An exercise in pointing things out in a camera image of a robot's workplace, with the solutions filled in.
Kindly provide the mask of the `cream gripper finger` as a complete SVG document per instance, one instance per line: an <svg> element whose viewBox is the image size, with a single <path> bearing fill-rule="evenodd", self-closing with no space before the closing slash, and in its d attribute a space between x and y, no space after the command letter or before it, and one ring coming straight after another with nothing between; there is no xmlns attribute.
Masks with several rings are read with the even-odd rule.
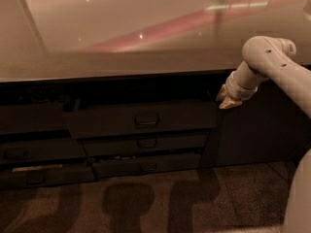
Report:
<svg viewBox="0 0 311 233"><path fill-rule="evenodd" d="M224 99L224 101L220 104L219 108L221 110L227 110L227 109L235 108L235 107L238 107L241 105L242 105L241 100L234 100L234 99L227 96Z"/></svg>
<svg viewBox="0 0 311 233"><path fill-rule="evenodd" d="M218 102L222 102L224 101L226 98L226 87L225 85L223 84L220 91L218 92L217 96L216 96L216 100Z"/></svg>

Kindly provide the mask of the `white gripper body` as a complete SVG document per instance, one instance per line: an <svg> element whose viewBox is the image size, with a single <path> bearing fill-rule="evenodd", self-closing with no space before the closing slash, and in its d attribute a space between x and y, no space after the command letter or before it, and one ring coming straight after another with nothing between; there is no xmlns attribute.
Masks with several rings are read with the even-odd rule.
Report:
<svg viewBox="0 0 311 233"><path fill-rule="evenodd" d="M258 86L252 76L233 71L226 79L227 95L234 100L249 100L257 91Z"/></svg>

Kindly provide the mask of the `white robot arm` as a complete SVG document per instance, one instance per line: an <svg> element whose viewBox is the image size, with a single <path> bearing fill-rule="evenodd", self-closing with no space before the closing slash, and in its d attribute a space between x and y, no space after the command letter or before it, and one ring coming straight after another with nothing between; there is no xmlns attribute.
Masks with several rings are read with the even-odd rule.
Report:
<svg viewBox="0 0 311 233"><path fill-rule="evenodd" d="M294 62L296 46L282 38L256 36L242 48L243 61L221 87L217 100L230 109L249 100L261 83L274 81L311 117L311 71ZM282 233L311 233L311 149L294 173Z"/></svg>

